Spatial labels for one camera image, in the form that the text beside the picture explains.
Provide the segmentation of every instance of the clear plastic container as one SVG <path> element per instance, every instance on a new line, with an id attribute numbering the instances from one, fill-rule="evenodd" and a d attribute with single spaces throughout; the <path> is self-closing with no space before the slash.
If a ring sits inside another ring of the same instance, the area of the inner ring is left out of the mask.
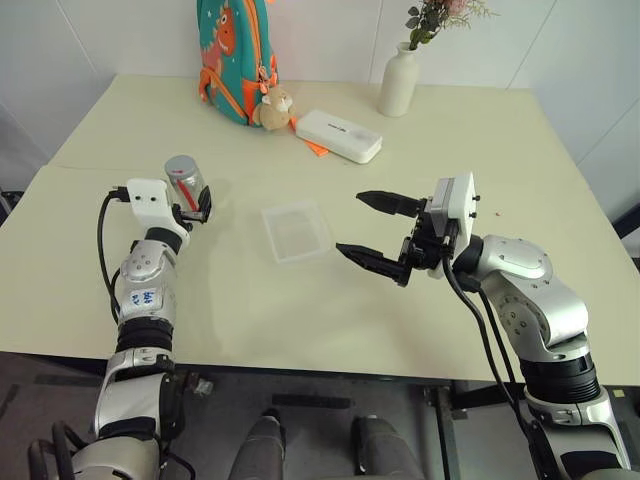
<path id="1" fill-rule="evenodd" d="M 304 201 L 262 210 L 271 249 L 278 263 L 290 263 L 326 253 L 329 231 L 315 202 Z"/>

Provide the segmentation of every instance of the robotic arm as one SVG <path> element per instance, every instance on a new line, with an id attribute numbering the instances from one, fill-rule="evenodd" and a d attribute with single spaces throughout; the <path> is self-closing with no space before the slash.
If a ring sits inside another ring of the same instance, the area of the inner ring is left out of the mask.
<path id="1" fill-rule="evenodd" d="M 179 165 L 173 168 L 176 158 Z M 109 199 L 130 202 L 145 236 L 133 243 L 120 267 L 120 301 L 113 288 L 117 276 L 108 285 L 112 306 L 116 306 L 118 340 L 98 398 L 93 423 L 96 438 L 87 444 L 66 425 L 55 424 L 53 442 L 37 440 L 29 449 L 32 479 L 50 478 L 44 452 L 54 454 L 55 478 L 61 480 L 156 479 L 161 465 L 172 456 L 168 445 L 184 427 L 184 380 L 175 372 L 172 353 L 175 267 L 180 249 L 189 244 L 193 226 L 187 222 L 208 220 L 211 195 L 191 158 L 174 157 L 166 168 L 183 197 L 182 205 L 191 206 L 190 210 L 171 201 L 167 184 L 161 180 L 129 180 L 126 188 L 118 187 L 105 199 L 101 218 Z M 76 451 L 68 450 L 67 440 Z"/>
<path id="2" fill-rule="evenodd" d="M 540 247 L 522 239 L 471 235 L 480 200 L 471 174 L 441 179 L 426 199 L 380 191 L 357 198 L 384 213 L 417 220 L 397 261 L 366 247 L 337 244 L 347 258 L 400 286 L 414 268 L 439 277 L 444 266 L 463 301 L 462 290 L 486 292 L 520 359 L 533 416 L 522 426 L 540 479 L 572 480 L 630 468 L 609 396 L 596 378 L 584 302 L 553 275 Z M 514 405 L 519 409 L 517 400 Z"/>

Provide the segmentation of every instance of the teal backpack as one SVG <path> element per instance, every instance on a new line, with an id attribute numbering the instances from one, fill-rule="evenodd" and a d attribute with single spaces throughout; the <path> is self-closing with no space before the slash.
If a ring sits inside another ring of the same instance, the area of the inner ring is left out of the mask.
<path id="1" fill-rule="evenodd" d="M 200 98 L 235 122 L 255 126 L 253 110 L 278 84 L 264 0 L 197 1 Z"/>

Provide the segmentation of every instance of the white power bank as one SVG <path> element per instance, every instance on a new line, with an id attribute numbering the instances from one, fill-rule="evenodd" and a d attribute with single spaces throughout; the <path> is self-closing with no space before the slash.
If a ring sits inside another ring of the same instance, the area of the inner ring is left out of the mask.
<path id="1" fill-rule="evenodd" d="M 296 135 L 356 163 L 369 163 L 382 148 L 382 135 L 320 110 L 298 120 Z"/>

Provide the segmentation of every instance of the white wall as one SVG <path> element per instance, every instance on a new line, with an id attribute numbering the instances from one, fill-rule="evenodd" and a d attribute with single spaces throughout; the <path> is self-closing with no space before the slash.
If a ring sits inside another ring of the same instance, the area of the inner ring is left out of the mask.
<path id="1" fill-rule="evenodd" d="M 197 75 L 195 3 L 0 1 L 0 185 L 28 183 L 115 73 Z M 276 0 L 268 9 L 281 77 L 380 82 L 415 3 Z M 615 219 L 640 201 L 640 2 L 488 3 L 499 16 L 421 49 L 421 82 L 532 88 Z"/>

